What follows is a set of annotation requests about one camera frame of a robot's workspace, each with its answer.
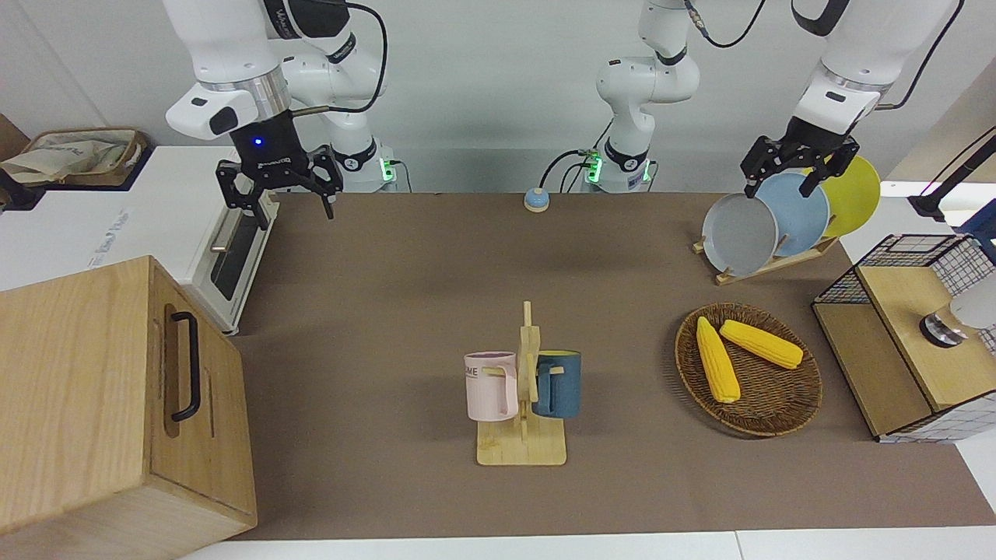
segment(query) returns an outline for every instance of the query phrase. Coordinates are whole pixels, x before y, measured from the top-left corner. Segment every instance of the black cable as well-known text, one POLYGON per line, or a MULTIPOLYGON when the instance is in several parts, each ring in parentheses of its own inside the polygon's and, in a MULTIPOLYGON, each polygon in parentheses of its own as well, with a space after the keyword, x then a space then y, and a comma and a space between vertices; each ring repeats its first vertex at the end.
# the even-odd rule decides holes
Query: black cable
POLYGON ((585 154, 586 152, 583 149, 572 149, 570 151, 565 151, 564 153, 561 153, 556 158, 554 158, 554 160, 551 161, 549 165, 547 165, 547 170, 543 171, 543 178, 540 179, 540 188, 542 189, 543 183, 547 182, 547 175, 549 175, 550 171, 553 170, 554 165, 560 163, 560 161, 565 157, 570 157, 572 155, 585 155, 585 154))
POLYGON ((900 109, 902 106, 906 105, 909 101, 909 96, 913 95, 913 90, 916 89, 916 84, 920 81, 920 76, 923 75, 923 70, 927 67, 927 63, 930 62, 930 57, 933 56, 933 52, 937 49, 937 45, 940 45, 941 39, 947 33, 947 30, 951 28, 951 24, 954 20, 958 18, 958 14, 961 12, 961 8, 965 6, 965 0, 958 0, 958 5, 954 8, 954 12, 951 13, 951 17, 944 24, 944 28, 940 30, 937 38, 934 39, 933 45, 930 45, 930 50, 927 51, 926 56, 923 57, 923 62, 920 63, 919 70, 916 71, 916 76, 913 77, 913 81, 909 83, 909 89, 906 90, 906 95, 902 96, 902 100, 899 103, 884 103, 875 106, 876 111, 892 111, 893 109, 900 109))
POLYGON ((647 192, 650 192, 650 190, 653 188, 653 182, 657 180, 657 172, 660 171, 660 163, 657 163, 656 160, 653 160, 647 164, 647 166, 650 165, 653 165, 653 174, 650 176, 650 185, 648 185, 646 188, 647 192))
POLYGON ((587 163, 575 163, 574 165, 568 167, 567 170, 564 171, 564 176, 561 177, 561 187, 560 190, 558 190, 557 192, 564 192, 564 183, 567 182, 567 176, 571 174, 571 169, 578 167, 579 168, 578 173, 581 173, 580 167, 587 167, 587 166, 588 166, 587 163))
MULTIPOLYGON (((599 139, 595 140, 595 143, 592 144, 592 149, 598 149, 599 148, 599 142, 602 141, 602 139, 605 138, 606 135, 609 133, 609 128, 612 127, 613 121, 615 119, 616 119, 615 117, 613 117, 612 119, 609 119, 609 123, 606 125, 606 129, 603 130, 602 133, 599 135, 599 139)), ((590 160, 590 158, 588 156, 585 156, 584 163, 588 163, 589 160, 590 160)), ((567 192, 571 192, 571 189, 574 188, 574 183, 578 182, 578 177, 579 176, 581 176, 581 170, 580 169, 578 169, 578 172, 574 174, 574 178, 571 179, 571 186, 567 187, 567 192)))
POLYGON ((390 163, 392 165, 397 164, 404 167, 404 180, 408 183, 408 192, 414 192, 414 190, 411 189, 411 173, 408 172, 408 164, 400 159, 392 159, 390 163))
POLYGON ((961 159, 961 157, 963 155, 965 155, 965 153, 967 151, 969 151, 970 149, 974 148, 976 144, 980 143, 983 139, 985 139, 986 137, 988 137, 989 135, 991 135, 993 133, 993 131, 996 131, 996 127, 990 127, 990 129, 988 131, 982 133, 982 136, 980 136, 979 138, 975 139, 971 144, 967 145, 965 147, 965 149, 963 149, 962 151, 960 151, 958 153, 958 155, 956 155, 954 158, 952 158, 951 161, 949 161, 947 163, 947 165, 944 166, 944 169, 942 169, 933 179, 930 180, 930 182, 927 184, 927 186, 925 186, 923 188, 923 190, 920 192, 920 196, 923 196, 933 186, 933 184, 936 183, 937 180, 940 179, 940 177, 942 175, 944 175, 951 168, 952 165, 954 165, 954 163, 956 161, 958 161, 959 159, 961 159))
POLYGON ((740 37, 737 37, 732 43, 717 43, 712 39, 712 37, 709 37, 709 31, 705 28, 705 22, 702 20, 702 16, 698 13, 698 10, 695 9, 695 6, 692 6, 691 0, 684 0, 684 3, 685 9, 688 10, 688 16, 691 18, 695 28, 698 29, 698 32, 702 35, 702 38, 717 49, 729 49, 730 47, 735 47, 738 43, 743 41, 745 37, 747 37, 747 34, 750 33, 750 30, 754 27, 757 17, 761 15, 761 9, 764 8, 764 4, 767 1, 768 0, 761 0, 758 2, 757 10, 754 10, 754 16, 751 17, 750 23, 747 24, 746 28, 744 28, 744 32, 740 34, 740 37))
POLYGON ((380 74, 376 79, 376 89, 373 90, 373 97, 367 102, 366 105, 360 107, 359 109, 352 109, 349 107, 333 107, 331 105, 319 105, 316 107, 308 107, 305 109, 298 109, 296 111, 291 111, 291 117, 303 117, 304 115, 314 115, 317 113, 363 113, 369 108, 374 106, 374 102, 380 96, 380 88, 383 86, 383 75, 387 69, 387 26, 383 22, 383 18, 380 14, 371 7, 364 6, 363 4, 356 4, 354 2, 344 2, 343 0, 308 0, 309 2, 314 2, 316 4, 326 4, 329 6, 345 6, 347 8, 352 8, 354 10, 360 10, 361 12, 367 12, 368 14, 376 18, 377 23, 380 25, 380 40, 383 44, 383 49, 380 52, 380 74))

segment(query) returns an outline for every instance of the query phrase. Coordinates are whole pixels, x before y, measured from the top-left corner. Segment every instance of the corn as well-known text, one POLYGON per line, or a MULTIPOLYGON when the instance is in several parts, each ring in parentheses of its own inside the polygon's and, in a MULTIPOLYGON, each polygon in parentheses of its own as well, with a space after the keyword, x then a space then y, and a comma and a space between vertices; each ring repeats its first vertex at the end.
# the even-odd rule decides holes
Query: corn
POLYGON ((740 384, 733 372, 733 363, 716 329, 705 317, 699 317, 695 329, 698 356, 702 360, 705 379, 709 382, 712 397, 720 403, 734 403, 740 399, 740 384))
POLYGON ((739 321, 726 320, 719 329, 723 338, 740 348, 789 370, 803 361, 803 349, 791 342, 739 321))

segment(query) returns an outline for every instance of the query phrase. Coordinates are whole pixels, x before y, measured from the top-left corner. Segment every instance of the brown mat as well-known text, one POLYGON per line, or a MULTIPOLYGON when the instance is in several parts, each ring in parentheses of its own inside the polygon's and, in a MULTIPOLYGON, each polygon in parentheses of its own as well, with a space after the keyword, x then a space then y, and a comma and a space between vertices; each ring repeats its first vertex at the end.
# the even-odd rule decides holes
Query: brown mat
POLYGON ((234 342, 259 527, 243 539, 443 537, 992 524, 957 449, 871 439, 809 303, 824 258, 716 287, 688 245, 717 195, 314 196, 280 219, 234 342), (563 467, 482 467, 462 356, 584 354, 563 467), (681 319, 714 301, 773 313, 816 356, 824 402, 795 433, 722 430, 685 393, 681 319))

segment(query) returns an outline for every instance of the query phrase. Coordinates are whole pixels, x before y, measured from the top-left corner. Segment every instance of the mug handle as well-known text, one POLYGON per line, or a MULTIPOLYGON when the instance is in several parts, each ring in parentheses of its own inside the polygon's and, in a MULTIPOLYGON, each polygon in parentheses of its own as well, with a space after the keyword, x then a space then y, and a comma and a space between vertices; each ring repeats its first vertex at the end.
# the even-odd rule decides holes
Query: mug handle
POLYGON ((537 393, 539 393, 539 400, 536 402, 536 408, 539 409, 542 415, 551 415, 554 410, 554 394, 552 383, 550 380, 551 374, 550 364, 539 364, 536 366, 537 374, 537 393))
POLYGON ((513 408, 517 409, 519 407, 519 395, 518 391, 509 380, 516 380, 515 366, 486 366, 483 368, 486 375, 501 375, 505 378, 505 402, 502 404, 501 414, 507 415, 509 411, 513 408))
POLYGON ((550 414, 553 414, 557 409, 557 392, 554 391, 554 378, 552 376, 558 376, 564 371, 563 366, 554 366, 550 368, 550 376, 548 376, 548 379, 550 380, 550 414))

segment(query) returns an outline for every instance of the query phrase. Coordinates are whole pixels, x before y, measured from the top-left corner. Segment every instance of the woven tray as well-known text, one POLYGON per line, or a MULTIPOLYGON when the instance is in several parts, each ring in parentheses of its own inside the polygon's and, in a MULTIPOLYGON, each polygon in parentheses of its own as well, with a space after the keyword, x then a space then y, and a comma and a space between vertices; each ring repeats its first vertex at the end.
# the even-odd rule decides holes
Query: woven tray
POLYGON ((756 307, 715 303, 691 312, 678 329, 674 357, 695 401, 710 416, 738 431, 765 437, 795 431, 813 419, 823 400, 820 370, 809 349, 785 324, 756 307), (717 330, 724 320, 733 319, 792 341, 803 349, 803 362, 796 370, 786 370, 724 339, 740 383, 740 400, 717 403, 709 392, 695 341, 695 322, 701 316, 717 330))

